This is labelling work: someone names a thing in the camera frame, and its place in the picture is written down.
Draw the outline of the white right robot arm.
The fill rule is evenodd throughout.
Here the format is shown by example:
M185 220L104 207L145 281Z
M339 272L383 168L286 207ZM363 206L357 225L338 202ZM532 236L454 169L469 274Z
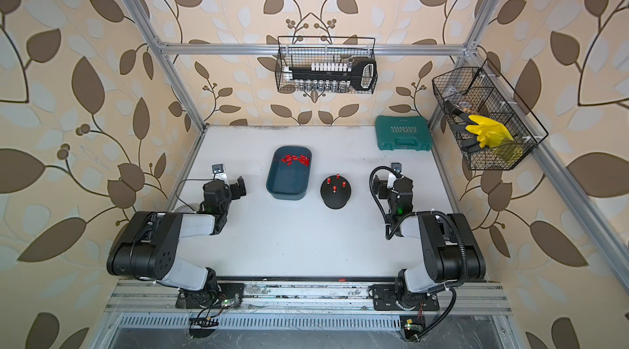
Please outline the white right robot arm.
M421 261L398 273L390 304L414 311L436 293L485 278L486 262L465 215L416 211L413 180L397 162L373 169L369 183L385 223L385 239L418 239L421 245Z

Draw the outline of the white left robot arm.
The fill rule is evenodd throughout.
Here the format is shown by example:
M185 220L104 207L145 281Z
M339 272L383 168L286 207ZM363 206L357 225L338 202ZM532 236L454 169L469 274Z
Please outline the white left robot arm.
M222 289L210 267L177 255L180 240L218 235L232 201L247 195L244 178L229 184L214 177L203 185L199 211L139 211L111 246L106 269L110 275L155 281L177 288L180 309L233 308L242 301L244 286Z

